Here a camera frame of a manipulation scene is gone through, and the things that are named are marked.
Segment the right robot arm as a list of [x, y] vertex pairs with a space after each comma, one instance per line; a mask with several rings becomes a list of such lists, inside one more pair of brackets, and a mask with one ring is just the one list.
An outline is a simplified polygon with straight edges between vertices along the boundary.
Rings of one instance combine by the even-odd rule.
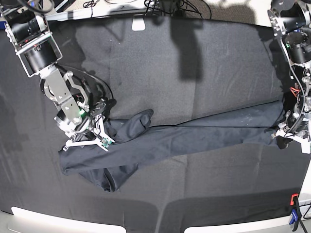
[[82, 77], [59, 65], [62, 52], [38, 0], [3, 0], [4, 28], [26, 74], [40, 77], [40, 88], [58, 113], [57, 126], [68, 137], [63, 150], [96, 145], [103, 150], [114, 142], [104, 122], [115, 101], [109, 86], [85, 73]]

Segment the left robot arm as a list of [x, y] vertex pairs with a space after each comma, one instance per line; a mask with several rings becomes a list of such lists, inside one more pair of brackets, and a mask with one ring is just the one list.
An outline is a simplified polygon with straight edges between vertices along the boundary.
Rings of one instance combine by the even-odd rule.
[[302, 153], [311, 152], [311, 2], [309, 0], [273, 0], [268, 17], [274, 37], [289, 64], [290, 87], [296, 103], [288, 110], [273, 134], [288, 147], [295, 141]]

